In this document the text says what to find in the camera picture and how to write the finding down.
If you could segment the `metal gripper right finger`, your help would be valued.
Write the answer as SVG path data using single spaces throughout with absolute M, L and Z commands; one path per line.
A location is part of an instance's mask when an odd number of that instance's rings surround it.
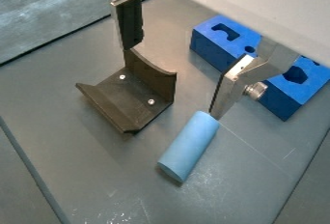
M 259 99 L 267 90 L 263 81 L 289 71 L 299 53 L 268 38 L 262 38 L 256 56 L 243 54 L 222 72 L 208 107 L 219 120 L 243 95 Z

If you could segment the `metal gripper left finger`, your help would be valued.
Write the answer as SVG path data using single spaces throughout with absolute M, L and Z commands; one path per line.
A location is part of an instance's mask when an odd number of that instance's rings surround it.
M 110 0 L 111 15 L 116 19 L 123 50 L 134 48 L 143 40 L 140 0 Z

